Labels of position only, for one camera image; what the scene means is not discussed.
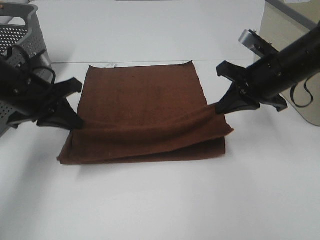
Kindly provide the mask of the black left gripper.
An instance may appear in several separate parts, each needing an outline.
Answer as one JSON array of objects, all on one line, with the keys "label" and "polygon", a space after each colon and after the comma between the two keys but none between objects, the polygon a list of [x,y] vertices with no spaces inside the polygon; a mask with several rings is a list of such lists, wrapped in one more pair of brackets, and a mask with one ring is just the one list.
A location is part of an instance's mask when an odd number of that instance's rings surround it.
[{"label": "black left gripper", "polygon": [[69,104],[67,97],[82,91],[76,78],[48,83],[36,75],[37,70],[56,73],[49,67],[32,67],[27,59],[22,67],[13,67],[0,58],[0,100],[16,108],[7,125],[17,127],[24,122],[35,122],[38,127],[65,130],[82,129],[84,121]]}]

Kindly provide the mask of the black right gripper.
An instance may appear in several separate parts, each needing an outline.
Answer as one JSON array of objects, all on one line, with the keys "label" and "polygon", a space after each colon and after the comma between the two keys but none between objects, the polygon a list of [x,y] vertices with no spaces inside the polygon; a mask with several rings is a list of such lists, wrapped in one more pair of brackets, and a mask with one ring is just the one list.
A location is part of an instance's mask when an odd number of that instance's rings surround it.
[{"label": "black right gripper", "polygon": [[217,114],[254,111],[260,104],[270,105],[278,112],[288,107],[280,96],[288,85],[285,83],[286,60],[283,54],[265,56],[247,68],[223,61],[216,67],[219,77],[232,82],[222,99],[215,104]]}]

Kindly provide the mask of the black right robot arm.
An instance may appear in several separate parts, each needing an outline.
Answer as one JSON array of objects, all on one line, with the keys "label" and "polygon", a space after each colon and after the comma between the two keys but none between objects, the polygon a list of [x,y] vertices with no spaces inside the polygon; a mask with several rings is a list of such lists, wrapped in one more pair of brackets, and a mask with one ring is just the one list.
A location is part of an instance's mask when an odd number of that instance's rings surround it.
[{"label": "black right robot arm", "polygon": [[216,103],[217,114],[257,110],[261,105],[278,112],[288,105],[281,93],[320,72],[320,27],[316,26],[281,51],[253,30],[244,30],[239,42],[260,59],[248,67],[223,61],[216,68],[219,77],[232,82]]}]

